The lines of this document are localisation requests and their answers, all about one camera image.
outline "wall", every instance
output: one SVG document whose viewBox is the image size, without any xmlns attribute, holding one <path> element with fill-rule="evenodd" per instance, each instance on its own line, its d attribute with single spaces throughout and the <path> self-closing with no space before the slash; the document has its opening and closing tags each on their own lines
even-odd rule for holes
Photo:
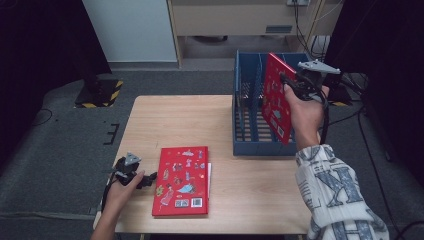
<svg viewBox="0 0 424 240">
<path fill-rule="evenodd" d="M 108 62 L 177 62 L 166 0 L 83 0 Z"/>
</svg>

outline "hand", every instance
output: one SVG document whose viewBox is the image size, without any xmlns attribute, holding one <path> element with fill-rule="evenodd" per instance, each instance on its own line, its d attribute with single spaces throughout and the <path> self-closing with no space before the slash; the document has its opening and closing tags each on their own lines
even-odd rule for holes
<svg viewBox="0 0 424 240">
<path fill-rule="evenodd" d="M 143 176 L 144 171 L 140 171 L 127 186 L 123 186 L 120 182 L 112 183 L 107 194 L 105 209 L 100 216 L 96 229 L 91 235 L 91 240 L 114 239 L 119 214 L 131 198 L 132 193 L 143 179 Z"/>
<path fill-rule="evenodd" d="M 322 87 L 325 96 L 328 96 L 329 88 Z M 319 144 L 318 129 L 324 117 L 322 104 L 311 100 L 300 100 L 293 89 L 285 84 L 284 94 L 290 105 L 291 122 L 295 130 L 297 149 L 301 150 Z"/>
<path fill-rule="evenodd" d="M 143 179 L 143 176 L 144 170 L 138 172 L 127 186 L 122 185 L 119 181 L 113 183 L 107 195 L 104 211 L 113 208 L 115 211 L 121 212 L 122 208 L 124 208 L 125 204 L 127 204 L 128 200 L 131 198 L 132 193 L 137 188 L 137 185 Z"/>
</svg>

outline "person's right hand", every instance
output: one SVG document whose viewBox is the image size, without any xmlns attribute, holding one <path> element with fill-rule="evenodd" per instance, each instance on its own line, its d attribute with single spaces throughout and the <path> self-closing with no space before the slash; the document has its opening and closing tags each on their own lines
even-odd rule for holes
<svg viewBox="0 0 424 240">
<path fill-rule="evenodd" d="M 329 88 L 322 87 L 325 96 L 328 96 Z M 285 84 L 284 94 L 290 105 L 291 122 L 295 130 L 296 146 L 298 150 L 319 144 L 318 129 L 324 117 L 322 104 L 311 100 L 300 100 L 293 89 Z"/>
</svg>

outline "white printed shirt sleeve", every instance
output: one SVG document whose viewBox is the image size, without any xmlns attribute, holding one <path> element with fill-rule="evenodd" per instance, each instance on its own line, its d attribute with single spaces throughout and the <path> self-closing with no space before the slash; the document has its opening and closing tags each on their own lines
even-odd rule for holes
<svg viewBox="0 0 424 240">
<path fill-rule="evenodd" d="M 312 213 L 308 239 L 388 240 L 386 224 L 365 203 L 355 171 L 329 145 L 297 152 L 296 181 Z"/>
</svg>

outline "wooden table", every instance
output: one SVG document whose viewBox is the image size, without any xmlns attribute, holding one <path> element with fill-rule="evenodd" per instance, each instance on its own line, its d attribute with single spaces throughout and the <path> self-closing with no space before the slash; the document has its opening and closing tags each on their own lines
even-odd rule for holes
<svg viewBox="0 0 424 240">
<path fill-rule="evenodd" d="M 232 96 L 140 96 L 135 100 L 116 160 L 132 152 L 146 174 L 157 171 L 162 147 L 207 145 L 212 163 L 209 214 L 155 219 L 152 187 L 136 190 L 116 232 L 304 234 L 311 214 L 295 181 L 293 157 L 232 154 Z M 100 217 L 97 214 L 94 226 Z"/>
</svg>

